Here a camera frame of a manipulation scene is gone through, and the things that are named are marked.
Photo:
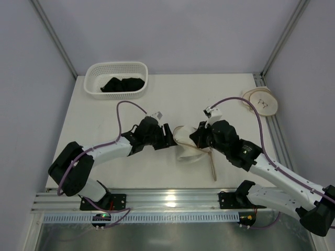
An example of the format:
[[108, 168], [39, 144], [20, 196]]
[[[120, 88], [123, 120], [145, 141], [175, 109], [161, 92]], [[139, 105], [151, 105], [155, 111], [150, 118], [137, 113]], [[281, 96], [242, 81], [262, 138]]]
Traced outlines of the white mesh laundry bag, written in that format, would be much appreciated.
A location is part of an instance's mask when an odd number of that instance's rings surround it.
[[210, 148], [200, 149], [189, 137], [196, 131], [195, 127], [180, 125], [173, 130], [173, 140], [181, 148], [176, 158], [179, 162], [191, 164], [200, 161], [205, 156], [209, 158], [210, 170], [214, 182], [217, 181], [217, 174], [213, 159], [213, 152]]

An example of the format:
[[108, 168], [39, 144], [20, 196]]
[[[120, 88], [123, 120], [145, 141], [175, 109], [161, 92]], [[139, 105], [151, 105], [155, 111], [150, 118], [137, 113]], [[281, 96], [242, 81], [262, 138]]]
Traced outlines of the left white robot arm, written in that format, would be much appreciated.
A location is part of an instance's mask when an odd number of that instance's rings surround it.
[[112, 142], [91, 147], [70, 142], [49, 167], [48, 174], [57, 183], [59, 195], [78, 195], [86, 206], [97, 210], [116, 209], [115, 196], [101, 182], [90, 178], [91, 170], [112, 159], [137, 154], [146, 146], [154, 150], [176, 146], [169, 125], [160, 125], [156, 118], [146, 116]]

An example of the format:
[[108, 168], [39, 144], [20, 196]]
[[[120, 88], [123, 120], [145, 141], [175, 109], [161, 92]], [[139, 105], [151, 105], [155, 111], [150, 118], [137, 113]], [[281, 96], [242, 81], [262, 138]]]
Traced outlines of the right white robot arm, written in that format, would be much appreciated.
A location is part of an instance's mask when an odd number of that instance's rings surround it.
[[270, 158], [258, 145], [240, 138], [227, 121], [203, 121], [189, 138], [200, 149], [210, 147], [235, 167], [260, 176], [283, 194], [269, 193], [257, 184], [245, 192], [247, 202], [275, 209], [297, 219], [309, 232], [325, 237], [334, 222], [334, 186], [323, 187]]

